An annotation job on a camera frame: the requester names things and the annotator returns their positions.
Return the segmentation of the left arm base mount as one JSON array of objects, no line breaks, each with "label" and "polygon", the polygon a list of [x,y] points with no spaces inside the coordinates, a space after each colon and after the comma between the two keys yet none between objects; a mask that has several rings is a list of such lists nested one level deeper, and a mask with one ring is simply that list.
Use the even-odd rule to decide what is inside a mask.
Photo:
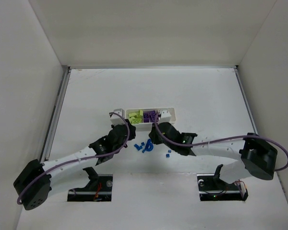
[{"label": "left arm base mount", "polygon": [[93,167],[84,168],[89,181],[84,187],[68,191],[68,202],[111,202],[113,175],[98,174]]}]

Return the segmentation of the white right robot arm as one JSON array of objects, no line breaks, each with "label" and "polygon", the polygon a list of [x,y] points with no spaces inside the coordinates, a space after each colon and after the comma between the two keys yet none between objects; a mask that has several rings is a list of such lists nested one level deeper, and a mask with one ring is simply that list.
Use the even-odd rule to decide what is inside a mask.
[{"label": "white right robot arm", "polygon": [[232,159],[232,163],[219,164],[215,171],[215,178],[227,184],[251,176],[266,181],[274,177],[277,150],[255,133],[218,142],[196,133],[179,132],[164,122],[152,126],[149,138],[153,144],[164,144],[182,156]]}]

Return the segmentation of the purple lego brick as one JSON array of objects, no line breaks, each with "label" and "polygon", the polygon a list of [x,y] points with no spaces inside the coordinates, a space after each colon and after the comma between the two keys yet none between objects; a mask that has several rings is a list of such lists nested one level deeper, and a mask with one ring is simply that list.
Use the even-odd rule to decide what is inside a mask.
[{"label": "purple lego brick", "polygon": [[144,111],[143,113],[143,122],[144,123],[153,123],[155,121],[157,110]]}]

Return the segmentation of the yellow-green lego brick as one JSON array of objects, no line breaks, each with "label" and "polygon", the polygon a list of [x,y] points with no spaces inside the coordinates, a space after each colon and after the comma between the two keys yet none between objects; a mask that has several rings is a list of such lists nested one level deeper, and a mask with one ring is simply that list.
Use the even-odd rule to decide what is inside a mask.
[{"label": "yellow-green lego brick", "polygon": [[128,120],[131,124],[140,124],[144,121],[143,110],[137,110],[135,112],[128,113]]}]

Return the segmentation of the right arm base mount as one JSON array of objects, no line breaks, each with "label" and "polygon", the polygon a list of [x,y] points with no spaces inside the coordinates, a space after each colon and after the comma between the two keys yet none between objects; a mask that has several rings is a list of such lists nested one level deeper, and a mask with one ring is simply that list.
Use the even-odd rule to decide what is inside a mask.
[{"label": "right arm base mount", "polygon": [[243,201],[249,196],[246,184],[235,181],[228,184],[220,179],[223,164],[217,166],[214,174],[197,174],[200,201]]}]

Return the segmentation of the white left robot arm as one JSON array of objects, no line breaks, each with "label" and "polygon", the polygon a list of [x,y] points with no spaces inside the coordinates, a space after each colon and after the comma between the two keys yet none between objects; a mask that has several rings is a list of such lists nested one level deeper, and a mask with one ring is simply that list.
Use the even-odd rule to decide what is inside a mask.
[{"label": "white left robot arm", "polygon": [[13,182],[18,194],[17,204],[22,205],[25,210],[32,210],[59,190],[74,189],[73,185],[66,185],[66,181],[73,174],[80,175],[86,172],[87,181],[97,179],[93,160],[96,160],[96,165],[111,160],[135,137],[136,127],[129,122],[112,125],[107,135],[74,154],[53,161],[31,160]]}]

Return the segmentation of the blue arch lego piece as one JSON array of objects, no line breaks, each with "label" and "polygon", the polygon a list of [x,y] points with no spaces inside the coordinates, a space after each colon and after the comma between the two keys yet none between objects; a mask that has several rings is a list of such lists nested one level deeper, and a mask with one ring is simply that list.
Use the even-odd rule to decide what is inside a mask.
[{"label": "blue arch lego piece", "polygon": [[147,151],[147,152],[150,152],[150,151],[153,150],[153,148],[154,148],[154,145],[153,145],[153,143],[152,143],[152,140],[149,139],[149,140],[147,141],[146,145],[145,145],[144,150]]}]

